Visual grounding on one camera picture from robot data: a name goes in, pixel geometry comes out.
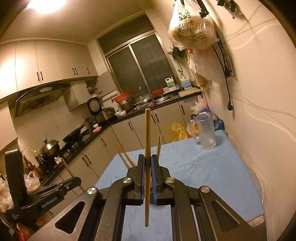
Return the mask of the dark kitchen window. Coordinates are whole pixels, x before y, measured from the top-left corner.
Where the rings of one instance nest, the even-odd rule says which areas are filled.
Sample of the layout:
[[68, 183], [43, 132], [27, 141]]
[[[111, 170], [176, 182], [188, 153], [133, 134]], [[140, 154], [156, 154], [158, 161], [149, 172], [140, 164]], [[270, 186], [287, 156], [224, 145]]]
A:
[[120, 93], [135, 96], [140, 86], [152, 93], [176, 78], [163, 43], [146, 15], [111, 30], [97, 40]]

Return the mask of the long diagonal wooden chopstick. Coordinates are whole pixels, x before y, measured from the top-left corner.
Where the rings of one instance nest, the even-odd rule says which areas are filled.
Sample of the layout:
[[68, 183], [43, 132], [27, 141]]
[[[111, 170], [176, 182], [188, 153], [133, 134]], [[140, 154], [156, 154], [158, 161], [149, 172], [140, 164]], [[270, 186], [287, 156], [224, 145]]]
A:
[[114, 144], [116, 147], [116, 150], [118, 152], [119, 157], [121, 158], [121, 160], [123, 161], [123, 163], [125, 164], [126, 168], [129, 169], [130, 166], [128, 165], [128, 163], [126, 162], [126, 160], [124, 159], [124, 157], [122, 156], [119, 147], [117, 146], [117, 144]]

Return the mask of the steel wok with lid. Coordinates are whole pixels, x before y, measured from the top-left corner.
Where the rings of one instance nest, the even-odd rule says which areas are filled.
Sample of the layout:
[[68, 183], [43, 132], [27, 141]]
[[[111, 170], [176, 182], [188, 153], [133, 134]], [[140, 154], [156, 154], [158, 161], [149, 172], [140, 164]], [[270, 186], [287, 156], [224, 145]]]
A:
[[60, 146], [58, 140], [47, 140], [45, 139], [43, 146], [40, 149], [40, 155], [44, 160], [53, 159], [57, 157], [60, 152]]

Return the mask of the clear glass mug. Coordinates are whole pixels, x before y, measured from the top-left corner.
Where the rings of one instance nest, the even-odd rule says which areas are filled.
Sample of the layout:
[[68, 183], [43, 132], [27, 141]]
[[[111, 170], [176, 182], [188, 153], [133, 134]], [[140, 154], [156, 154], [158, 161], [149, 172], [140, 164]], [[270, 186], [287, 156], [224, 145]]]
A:
[[[194, 125], [197, 125], [198, 136], [194, 133]], [[214, 122], [211, 113], [201, 112], [197, 115], [192, 114], [189, 130], [192, 137], [200, 143], [203, 149], [213, 149], [216, 146]]]

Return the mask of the black frying pan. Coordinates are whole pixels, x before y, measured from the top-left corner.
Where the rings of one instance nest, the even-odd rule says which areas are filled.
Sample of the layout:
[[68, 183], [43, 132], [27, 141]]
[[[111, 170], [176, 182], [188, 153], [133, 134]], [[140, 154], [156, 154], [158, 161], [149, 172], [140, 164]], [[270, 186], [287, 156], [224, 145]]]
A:
[[85, 126], [85, 120], [82, 121], [81, 125], [73, 130], [71, 133], [69, 133], [65, 138], [63, 138], [63, 142], [70, 144], [79, 142], [82, 138], [81, 130]]

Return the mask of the yellow plastic bag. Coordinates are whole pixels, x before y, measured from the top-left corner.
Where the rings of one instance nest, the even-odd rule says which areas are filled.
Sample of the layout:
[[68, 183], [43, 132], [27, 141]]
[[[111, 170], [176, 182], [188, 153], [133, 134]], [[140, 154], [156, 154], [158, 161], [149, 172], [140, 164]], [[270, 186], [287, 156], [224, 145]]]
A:
[[178, 142], [186, 140], [188, 138], [188, 133], [185, 128], [179, 123], [172, 123], [168, 129], [168, 142]]

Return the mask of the blue plastic bag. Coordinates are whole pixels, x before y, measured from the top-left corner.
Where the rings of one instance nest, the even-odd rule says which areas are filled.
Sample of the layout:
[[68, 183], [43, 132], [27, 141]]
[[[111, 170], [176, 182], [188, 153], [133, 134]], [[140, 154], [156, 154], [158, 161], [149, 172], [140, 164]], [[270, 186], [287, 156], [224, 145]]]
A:
[[225, 130], [224, 121], [220, 119], [216, 114], [212, 114], [213, 117], [213, 123], [214, 123], [214, 130]]

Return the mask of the black range hood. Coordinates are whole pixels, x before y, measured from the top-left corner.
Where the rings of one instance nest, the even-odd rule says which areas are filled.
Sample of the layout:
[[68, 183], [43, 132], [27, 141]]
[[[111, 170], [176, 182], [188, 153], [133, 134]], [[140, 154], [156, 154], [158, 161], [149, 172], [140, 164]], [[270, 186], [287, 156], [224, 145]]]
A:
[[30, 89], [16, 100], [15, 117], [55, 102], [70, 86], [70, 84], [52, 83]]

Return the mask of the black rice cooker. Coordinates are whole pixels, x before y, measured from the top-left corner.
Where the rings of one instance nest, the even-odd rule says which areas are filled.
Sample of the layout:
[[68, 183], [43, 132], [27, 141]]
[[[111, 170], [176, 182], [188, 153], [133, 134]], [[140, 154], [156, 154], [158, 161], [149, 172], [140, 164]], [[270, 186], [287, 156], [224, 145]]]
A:
[[112, 107], [103, 108], [98, 97], [89, 99], [87, 107], [97, 123], [105, 123], [115, 117], [115, 109]]

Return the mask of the red basin on pot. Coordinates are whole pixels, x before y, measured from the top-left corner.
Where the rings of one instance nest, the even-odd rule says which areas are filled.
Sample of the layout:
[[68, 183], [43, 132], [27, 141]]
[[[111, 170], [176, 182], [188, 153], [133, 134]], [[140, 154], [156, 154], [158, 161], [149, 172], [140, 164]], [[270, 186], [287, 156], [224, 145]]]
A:
[[127, 92], [125, 92], [125, 93], [123, 93], [123, 94], [120, 94], [120, 95], [114, 97], [113, 100], [114, 100], [116, 103], [121, 103], [122, 101], [125, 101], [125, 100], [129, 99], [129, 97], [130, 97], [130, 92], [127, 91]]

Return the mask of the wooden cutting board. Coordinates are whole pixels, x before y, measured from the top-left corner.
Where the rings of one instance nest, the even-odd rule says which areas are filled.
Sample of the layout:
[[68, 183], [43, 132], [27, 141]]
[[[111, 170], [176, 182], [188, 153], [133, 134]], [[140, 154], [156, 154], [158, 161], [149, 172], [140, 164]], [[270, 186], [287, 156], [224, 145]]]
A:
[[180, 91], [180, 92], [178, 92], [178, 94], [179, 94], [180, 97], [185, 97], [185, 96], [189, 96], [191, 94], [198, 93], [200, 91], [201, 91], [200, 89], [198, 89], [196, 87], [192, 87], [192, 88], [188, 88], [188, 89], [185, 89], [183, 91]]

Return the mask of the blue label bottle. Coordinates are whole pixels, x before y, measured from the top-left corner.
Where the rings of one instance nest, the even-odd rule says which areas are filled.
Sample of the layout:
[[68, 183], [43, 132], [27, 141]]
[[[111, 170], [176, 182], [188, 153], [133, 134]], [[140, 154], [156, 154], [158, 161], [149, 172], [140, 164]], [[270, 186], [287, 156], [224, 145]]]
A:
[[180, 76], [180, 81], [184, 89], [189, 89], [193, 87], [188, 75]]

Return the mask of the white detergent jug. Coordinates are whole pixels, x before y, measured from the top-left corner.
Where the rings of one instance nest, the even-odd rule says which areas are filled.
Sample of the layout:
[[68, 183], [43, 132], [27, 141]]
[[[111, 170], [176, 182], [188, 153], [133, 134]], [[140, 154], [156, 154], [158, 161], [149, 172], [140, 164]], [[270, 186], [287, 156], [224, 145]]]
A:
[[173, 78], [173, 75], [171, 75], [169, 78], [165, 79], [166, 85], [169, 90], [175, 90], [176, 89], [176, 84]]

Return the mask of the clear hanging plastic bags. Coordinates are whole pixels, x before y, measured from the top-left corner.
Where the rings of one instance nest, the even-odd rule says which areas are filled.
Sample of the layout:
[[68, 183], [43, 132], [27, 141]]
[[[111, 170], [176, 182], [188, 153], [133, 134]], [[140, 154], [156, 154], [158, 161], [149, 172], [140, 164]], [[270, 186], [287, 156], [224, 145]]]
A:
[[188, 67], [199, 81], [207, 80], [217, 84], [225, 82], [222, 64], [212, 47], [199, 50], [173, 46], [172, 51], [175, 60], [187, 58]]

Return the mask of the white printed hanging bag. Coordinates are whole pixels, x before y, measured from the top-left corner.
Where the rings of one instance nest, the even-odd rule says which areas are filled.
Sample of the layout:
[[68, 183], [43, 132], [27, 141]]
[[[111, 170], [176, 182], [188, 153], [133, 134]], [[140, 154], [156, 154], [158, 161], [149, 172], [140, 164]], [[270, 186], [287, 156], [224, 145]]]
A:
[[175, 47], [206, 50], [219, 41], [213, 20], [203, 7], [198, 1], [176, 1], [168, 29]]

